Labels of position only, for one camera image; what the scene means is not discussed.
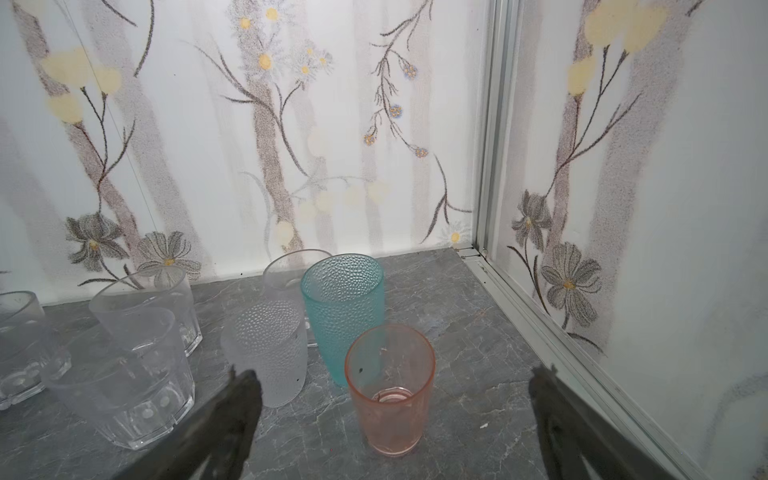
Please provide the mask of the pink plastic cup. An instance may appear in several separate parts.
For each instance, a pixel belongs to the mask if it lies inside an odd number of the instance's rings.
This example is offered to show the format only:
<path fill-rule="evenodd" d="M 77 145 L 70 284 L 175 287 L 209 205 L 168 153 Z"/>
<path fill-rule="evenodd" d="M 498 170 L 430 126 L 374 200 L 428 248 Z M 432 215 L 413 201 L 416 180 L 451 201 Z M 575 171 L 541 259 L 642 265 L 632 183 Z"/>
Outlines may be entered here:
<path fill-rule="evenodd" d="M 384 324 L 360 335 L 344 374 L 368 444 L 387 457 L 408 454 L 423 436 L 436 374 L 427 338 L 404 324 Z"/>

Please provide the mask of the teal dimpled plastic cup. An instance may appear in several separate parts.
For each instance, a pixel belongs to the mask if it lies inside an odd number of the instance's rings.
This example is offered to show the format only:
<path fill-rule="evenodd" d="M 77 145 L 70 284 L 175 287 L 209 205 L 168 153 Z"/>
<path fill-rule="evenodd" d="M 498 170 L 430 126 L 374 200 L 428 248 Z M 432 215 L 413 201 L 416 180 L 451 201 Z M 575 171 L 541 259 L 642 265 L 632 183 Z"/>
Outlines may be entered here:
<path fill-rule="evenodd" d="M 345 387 L 352 343 L 385 320 L 384 270 L 367 255 L 345 253 L 311 266 L 300 282 L 305 310 L 331 379 Z"/>

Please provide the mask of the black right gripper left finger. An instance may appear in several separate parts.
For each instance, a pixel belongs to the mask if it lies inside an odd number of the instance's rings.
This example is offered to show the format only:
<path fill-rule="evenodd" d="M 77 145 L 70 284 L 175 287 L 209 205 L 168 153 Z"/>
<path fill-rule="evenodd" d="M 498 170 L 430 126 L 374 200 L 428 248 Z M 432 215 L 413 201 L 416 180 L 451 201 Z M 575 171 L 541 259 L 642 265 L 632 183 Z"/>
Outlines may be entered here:
<path fill-rule="evenodd" d="M 262 410 L 262 385 L 256 372 L 231 370 L 228 383 L 209 402 L 115 477 L 238 479 Z"/>

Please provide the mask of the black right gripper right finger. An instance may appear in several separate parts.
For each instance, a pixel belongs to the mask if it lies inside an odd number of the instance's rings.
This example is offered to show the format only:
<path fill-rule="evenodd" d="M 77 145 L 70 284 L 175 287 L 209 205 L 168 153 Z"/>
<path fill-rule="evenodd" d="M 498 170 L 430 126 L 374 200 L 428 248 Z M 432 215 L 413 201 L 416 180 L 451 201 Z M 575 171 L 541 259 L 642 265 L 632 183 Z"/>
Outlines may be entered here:
<path fill-rule="evenodd" d="M 532 369 L 529 397 L 550 479 L 671 479 L 649 455 L 544 365 Z"/>

